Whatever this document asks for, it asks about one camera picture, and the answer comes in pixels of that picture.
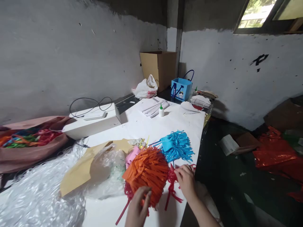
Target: blue paper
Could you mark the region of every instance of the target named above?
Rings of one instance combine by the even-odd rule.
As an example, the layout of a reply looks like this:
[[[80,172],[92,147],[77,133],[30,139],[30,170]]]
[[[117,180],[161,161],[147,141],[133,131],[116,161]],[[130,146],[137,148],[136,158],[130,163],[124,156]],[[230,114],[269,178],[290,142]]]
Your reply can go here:
[[[194,154],[190,147],[190,140],[184,131],[171,132],[169,135],[161,138],[158,142],[150,145],[161,145],[160,149],[165,155],[167,162],[173,162],[179,158],[186,161],[193,161],[192,154]]]

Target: orange paper fringe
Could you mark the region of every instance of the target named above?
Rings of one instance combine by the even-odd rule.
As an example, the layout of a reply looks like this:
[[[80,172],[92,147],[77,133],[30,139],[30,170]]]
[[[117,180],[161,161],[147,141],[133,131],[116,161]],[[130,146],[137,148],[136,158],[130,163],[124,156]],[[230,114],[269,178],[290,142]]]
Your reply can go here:
[[[166,184],[169,167],[161,150],[149,146],[143,148],[123,174],[133,193],[142,186],[151,187],[150,206],[158,204]]]

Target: finger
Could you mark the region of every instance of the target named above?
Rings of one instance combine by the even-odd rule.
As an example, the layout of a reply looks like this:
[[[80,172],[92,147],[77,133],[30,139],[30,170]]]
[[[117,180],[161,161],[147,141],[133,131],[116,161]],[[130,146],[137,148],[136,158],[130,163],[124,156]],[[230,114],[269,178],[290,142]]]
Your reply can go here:
[[[149,192],[147,193],[147,195],[146,195],[145,200],[144,200],[144,205],[143,205],[143,208],[142,208],[142,211],[141,211],[141,214],[140,214],[140,216],[141,216],[142,218],[145,218],[146,215],[147,215],[147,210],[148,210],[148,207],[149,207],[149,201],[150,201],[150,199],[151,199],[151,195],[152,195],[152,192],[149,191]]]
[[[190,166],[193,173],[195,173],[195,168],[193,166]]]
[[[182,169],[181,167],[180,168],[178,168],[178,169],[176,169],[176,171],[178,172],[178,173],[180,173],[181,174],[181,176],[182,176],[182,179],[183,179],[183,177],[185,177],[185,176],[189,176],[189,173],[188,172],[186,172],[184,169]]]
[[[133,197],[133,201],[134,201],[135,203],[140,203],[141,200],[142,200],[142,198],[143,198],[143,195],[144,195],[145,193],[147,193],[148,191],[150,191],[151,189],[152,189],[151,187],[147,187],[147,186],[140,187],[140,188],[136,191],[136,193],[135,193],[135,195],[134,195],[134,197]]]
[[[193,172],[190,169],[189,165],[183,165],[182,169],[184,169],[188,174],[193,174]]]
[[[175,174],[177,176],[178,182],[182,182],[182,176],[180,175],[180,173],[178,171],[175,170]]]

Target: blue gift bag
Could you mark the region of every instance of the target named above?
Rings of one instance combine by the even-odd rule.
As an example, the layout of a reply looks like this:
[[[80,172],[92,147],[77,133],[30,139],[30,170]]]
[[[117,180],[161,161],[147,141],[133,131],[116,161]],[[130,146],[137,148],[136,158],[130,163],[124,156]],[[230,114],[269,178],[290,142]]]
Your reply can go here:
[[[184,77],[190,72],[193,72],[194,75],[194,70],[189,70]],[[187,101],[190,95],[190,92],[192,90],[192,79],[187,80],[183,78],[176,78],[171,81],[171,90],[170,90],[170,96],[173,98],[176,98],[180,101]]]

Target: window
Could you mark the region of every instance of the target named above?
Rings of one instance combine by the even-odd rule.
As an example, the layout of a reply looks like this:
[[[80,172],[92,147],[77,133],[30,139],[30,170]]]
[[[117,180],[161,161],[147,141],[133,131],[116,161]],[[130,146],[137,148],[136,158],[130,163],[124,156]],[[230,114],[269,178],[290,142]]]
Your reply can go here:
[[[303,0],[247,0],[237,34],[303,33]]]

